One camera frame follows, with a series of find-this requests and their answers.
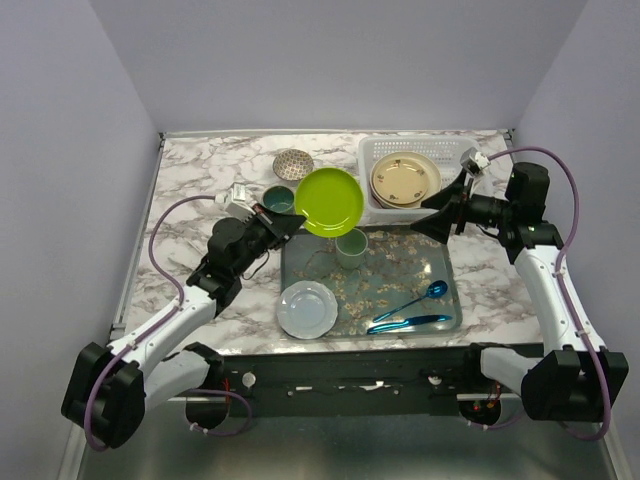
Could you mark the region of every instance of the marble table top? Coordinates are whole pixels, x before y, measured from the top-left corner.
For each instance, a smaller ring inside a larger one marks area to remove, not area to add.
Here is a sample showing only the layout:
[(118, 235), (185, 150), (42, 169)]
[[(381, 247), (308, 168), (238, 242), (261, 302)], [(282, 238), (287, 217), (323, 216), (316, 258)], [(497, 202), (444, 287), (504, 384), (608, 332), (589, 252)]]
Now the marble table top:
[[(407, 132), (464, 135), (492, 154), (506, 149), (496, 131)], [(130, 304), (124, 316), (126, 331), (142, 325), (175, 296), (173, 286), (151, 266), (147, 245), (151, 229), (174, 202), (197, 194), (215, 195), (233, 182), (243, 183), (253, 200), (267, 186), (282, 183), (272, 171), (276, 153), (286, 148), (309, 152), (316, 166), (336, 166), (357, 176), (358, 142), (371, 133), (268, 134), (167, 139), (145, 230), (144, 246)], [(502, 196), (511, 160), (502, 157), (490, 166), (495, 194)], [(214, 222), (226, 216), (212, 201), (195, 201), (176, 209), (156, 237), (159, 263), (184, 282), (206, 253)], [(379, 223), (365, 214), (361, 225)], [(463, 346), (472, 342), (529, 343), (541, 341), (533, 305), (524, 283), (509, 265), (506, 253), (475, 226), (452, 236), (449, 252), (463, 313), (460, 328), (450, 335), (385, 335), (357, 339), (294, 340), (278, 326), (275, 311), (280, 295), (280, 253), (249, 281), (218, 318), (191, 334), (180, 347), (199, 341), (223, 355), (292, 353), (393, 348)]]

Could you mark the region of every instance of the green plate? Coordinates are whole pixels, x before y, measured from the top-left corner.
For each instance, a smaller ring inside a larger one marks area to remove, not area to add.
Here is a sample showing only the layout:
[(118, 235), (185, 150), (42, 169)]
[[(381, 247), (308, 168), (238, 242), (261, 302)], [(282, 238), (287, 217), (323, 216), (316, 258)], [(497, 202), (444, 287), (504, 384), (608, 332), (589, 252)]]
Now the green plate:
[(295, 208), (307, 217), (304, 226), (319, 237), (339, 237), (352, 230), (364, 210), (364, 196), (355, 178), (338, 168), (319, 168), (304, 177)]

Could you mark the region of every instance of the blue knife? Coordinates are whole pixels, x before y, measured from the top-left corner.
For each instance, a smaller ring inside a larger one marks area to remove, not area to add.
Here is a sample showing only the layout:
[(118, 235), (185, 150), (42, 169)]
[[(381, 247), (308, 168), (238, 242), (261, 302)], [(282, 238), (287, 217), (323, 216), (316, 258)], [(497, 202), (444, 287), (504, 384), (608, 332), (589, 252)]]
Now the blue knife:
[(424, 325), (425, 323), (446, 322), (447, 320), (451, 320), (452, 318), (453, 317), (450, 315), (421, 315), (419, 317), (407, 318), (402, 322), (391, 322), (376, 325), (375, 327), (371, 327), (369, 330), (367, 330), (367, 333), (369, 335), (372, 335), (374, 333), (388, 332), (389, 330), (396, 330), (398, 328)]

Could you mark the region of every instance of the white dish rack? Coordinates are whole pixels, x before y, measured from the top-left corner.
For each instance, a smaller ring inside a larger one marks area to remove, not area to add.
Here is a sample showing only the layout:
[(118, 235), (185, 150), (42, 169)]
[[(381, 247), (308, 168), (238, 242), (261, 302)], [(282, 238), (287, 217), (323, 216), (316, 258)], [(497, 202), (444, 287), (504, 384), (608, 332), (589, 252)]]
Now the white dish rack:
[[(358, 171), (360, 186), (365, 197), (365, 208), (374, 219), (391, 222), (413, 221), (434, 213), (425, 208), (389, 209), (382, 208), (371, 192), (371, 169), (382, 157), (395, 152), (416, 152), (431, 159), (440, 169), (442, 188), (453, 182), (462, 166), (460, 158), (469, 148), (480, 150), (474, 139), (457, 135), (400, 135), (371, 136), (363, 138), (358, 145)], [(476, 190), (477, 193), (493, 196), (493, 185), (483, 178)]]

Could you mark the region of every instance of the cup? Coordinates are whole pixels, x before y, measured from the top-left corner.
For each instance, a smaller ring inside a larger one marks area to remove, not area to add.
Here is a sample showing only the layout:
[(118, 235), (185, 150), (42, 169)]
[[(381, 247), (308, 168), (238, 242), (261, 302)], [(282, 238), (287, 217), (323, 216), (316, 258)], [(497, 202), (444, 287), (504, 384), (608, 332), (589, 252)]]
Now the cup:
[(276, 185), (262, 194), (262, 204), (276, 213), (293, 213), (293, 190), (284, 185)]
[(336, 256), (342, 268), (352, 270), (364, 260), (369, 246), (367, 234), (354, 228), (349, 233), (336, 238)]

